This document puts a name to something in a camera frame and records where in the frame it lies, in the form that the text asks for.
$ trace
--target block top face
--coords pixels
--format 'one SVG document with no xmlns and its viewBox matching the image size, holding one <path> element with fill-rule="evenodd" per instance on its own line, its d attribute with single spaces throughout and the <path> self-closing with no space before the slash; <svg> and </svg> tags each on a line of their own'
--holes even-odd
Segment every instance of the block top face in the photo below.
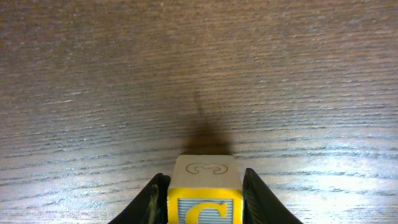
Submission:
<svg viewBox="0 0 398 224">
<path fill-rule="evenodd" d="M 233 156 L 181 155 L 175 163 L 169 189 L 242 190 Z"/>
</svg>

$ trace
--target yellow border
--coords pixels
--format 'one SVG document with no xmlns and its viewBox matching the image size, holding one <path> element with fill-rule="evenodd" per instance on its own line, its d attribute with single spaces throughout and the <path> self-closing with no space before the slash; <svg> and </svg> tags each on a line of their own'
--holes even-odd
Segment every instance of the yellow border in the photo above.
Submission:
<svg viewBox="0 0 398 224">
<path fill-rule="evenodd" d="M 216 198 L 233 199 L 233 220 L 234 224 L 243 222 L 243 193 L 236 189 L 169 189 L 168 211 L 169 224 L 178 224 L 178 199 L 179 198 Z"/>
</svg>

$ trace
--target wooden letter block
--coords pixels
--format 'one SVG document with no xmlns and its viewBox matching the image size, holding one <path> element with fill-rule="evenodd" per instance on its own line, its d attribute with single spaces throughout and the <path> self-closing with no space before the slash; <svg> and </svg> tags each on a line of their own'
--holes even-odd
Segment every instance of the wooden letter block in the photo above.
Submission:
<svg viewBox="0 0 398 224">
<path fill-rule="evenodd" d="M 179 156 L 167 203 L 169 224 L 242 224 L 243 192 L 234 158 Z"/>
</svg>

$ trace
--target wooden table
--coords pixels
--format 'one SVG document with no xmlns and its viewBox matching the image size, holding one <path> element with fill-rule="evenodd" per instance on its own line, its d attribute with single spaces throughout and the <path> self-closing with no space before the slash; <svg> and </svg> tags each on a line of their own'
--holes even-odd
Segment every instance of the wooden table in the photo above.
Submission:
<svg viewBox="0 0 398 224">
<path fill-rule="evenodd" d="M 397 9 L 3 2 L 0 223 L 106 223 L 186 150 L 304 223 L 397 223 Z"/>
</svg>

